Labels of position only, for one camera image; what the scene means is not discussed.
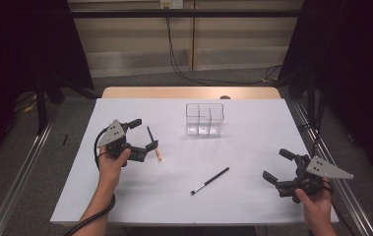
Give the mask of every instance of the gray plastic part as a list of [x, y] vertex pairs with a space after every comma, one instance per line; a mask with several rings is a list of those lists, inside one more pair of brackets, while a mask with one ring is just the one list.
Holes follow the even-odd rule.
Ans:
[[119, 124], [118, 120], [114, 120], [106, 130], [105, 134], [103, 134], [102, 138], [100, 139], [99, 143], [97, 143], [97, 148], [105, 146], [111, 142], [119, 140], [125, 137], [125, 132]]
[[308, 167], [306, 167], [306, 171], [325, 178], [330, 179], [353, 179], [354, 175], [339, 169], [338, 167], [334, 166], [330, 162], [318, 157], [314, 156], [309, 163]]

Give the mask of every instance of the white tabletop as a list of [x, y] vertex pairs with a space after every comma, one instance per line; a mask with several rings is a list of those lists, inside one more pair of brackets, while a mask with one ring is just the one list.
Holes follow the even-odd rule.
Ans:
[[[222, 103], [219, 137], [186, 135], [187, 103]], [[281, 148], [307, 149], [282, 99], [98, 99], [51, 222], [79, 220], [97, 184], [93, 143], [114, 119], [142, 119], [127, 132], [127, 142], [143, 148], [159, 141], [162, 161], [149, 152], [145, 162], [129, 161], [115, 192], [108, 221], [124, 225], [257, 225], [303, 222], [302, 205], [280, 198], [263, 179], [269, 171], [279, 181], [295, 177], [296, 164], [279, 155]], [[230, 169], [195, 196], [190, 192]], [[332, 222], [338, 221], [334, 211]]]

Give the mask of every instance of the wall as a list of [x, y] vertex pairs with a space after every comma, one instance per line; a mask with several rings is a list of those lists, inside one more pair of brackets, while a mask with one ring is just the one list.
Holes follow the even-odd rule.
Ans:
[[[184, 0], [185, 9], [300, 9], [303, 1]], [[159, 1], [69, 0], [71, 9], [159, 9]], [[172, 71], [165, 19], [75, 19], [94, 78]], [[281, 64], [296, 19], [170, 19], [182, 71]]]

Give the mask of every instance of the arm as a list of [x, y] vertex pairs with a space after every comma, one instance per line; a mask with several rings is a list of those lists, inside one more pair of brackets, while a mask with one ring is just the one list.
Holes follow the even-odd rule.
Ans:
[[[327, 182], [324, 182], [324, 186], [330, 187]], [[331, 223], [331, 193], [323, 189], [317, 196], [308, 197], [303, 190], [297, 189], [295, 194], [303, 203], [305, 222], [312, 234], [314, 236], [336, 236], [337, 233]]]
[[[79, 222], [109, 206], [115, 188], [119, 183], [122, 164], [128, 159], [131, 151], [125, 149], [116, 160], [106, 153], [106, 147], [101, 147], [99, 153], [102, 154], [99, 155], [99, 180], [97, 187]], [[107, 218], [108, 214], [86, 225], [74, 235], [105, 235]]]

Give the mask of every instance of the clear plastic container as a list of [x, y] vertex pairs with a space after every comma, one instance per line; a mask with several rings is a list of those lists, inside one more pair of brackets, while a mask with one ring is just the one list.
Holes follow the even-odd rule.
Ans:
[[220, 135], [223, 124], [223, 104], [186, 104], [187, 135]]

